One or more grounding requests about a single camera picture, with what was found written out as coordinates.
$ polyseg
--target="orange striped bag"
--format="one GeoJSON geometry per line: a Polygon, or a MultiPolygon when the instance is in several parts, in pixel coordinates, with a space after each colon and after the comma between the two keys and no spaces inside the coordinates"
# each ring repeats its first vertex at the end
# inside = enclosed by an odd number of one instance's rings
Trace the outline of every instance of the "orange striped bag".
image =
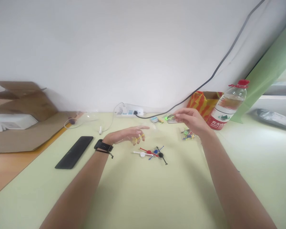
{"type": "Polygon", "coordinates": [[[187,104],[187,108],[195,108],[206,121],[223,92],[195,92],[187,104]]]}

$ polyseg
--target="power strip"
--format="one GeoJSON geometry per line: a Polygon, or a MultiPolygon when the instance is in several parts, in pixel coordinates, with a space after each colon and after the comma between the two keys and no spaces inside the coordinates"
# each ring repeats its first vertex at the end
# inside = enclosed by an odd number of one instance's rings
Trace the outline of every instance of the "power strip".
{"type": "Polygon", "coordinates": [[[133,114],[134,111],[138,112],[138,115],[144,115],[143,108],[135,105],[124,104],[118,112],[115,113],[117,118],[136,118],[133,114]]]}

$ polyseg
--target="bottle label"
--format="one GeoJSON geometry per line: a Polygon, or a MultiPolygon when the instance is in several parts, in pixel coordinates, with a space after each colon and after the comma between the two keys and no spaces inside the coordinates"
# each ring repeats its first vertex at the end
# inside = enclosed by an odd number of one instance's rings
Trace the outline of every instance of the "bottle label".
{"type": "Polygon", "coordinates": [[[207,120],[207,124],[214,130],[221,130],[234,114],[227,114],[214,108],[207,120]]]}

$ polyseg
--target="water bottle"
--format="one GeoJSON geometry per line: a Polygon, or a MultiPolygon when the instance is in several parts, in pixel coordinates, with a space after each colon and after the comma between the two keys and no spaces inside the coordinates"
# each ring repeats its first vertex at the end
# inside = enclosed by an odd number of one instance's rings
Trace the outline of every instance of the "water bottle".
{"type": "Polygon", "coordinates": [[[245,100],[249,82],[248,80],[240,80],[237,85],[229,85],[232,88],[222,95],[207,120],[209,127],[214,130],[221,130],[225,126],[245,100]]]}

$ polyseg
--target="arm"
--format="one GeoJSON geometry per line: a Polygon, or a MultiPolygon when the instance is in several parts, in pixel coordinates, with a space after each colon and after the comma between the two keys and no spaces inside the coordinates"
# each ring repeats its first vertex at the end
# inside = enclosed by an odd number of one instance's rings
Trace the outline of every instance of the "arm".
{"type": "Polygon", "coordinates": [[[198,111],[182,108],[175,115],[178,122],[184,122],[201,139],[216,193],[231,228],[276,228],[198,111]]]}
{"type": "MultiPolygon", "coordinates": [[[[113,145],[120,141],[139,138],[143,134],[141,129],[149,127],[130,127],[108,134],[103,142],[113,145]]],[[[91,200],[99,185],[105,164],[108,159],[107,153],[95,151],[86,165],[81,169],[73,181],[60,196],[40,228],[79,228],[89,210],[91,200]]]]}

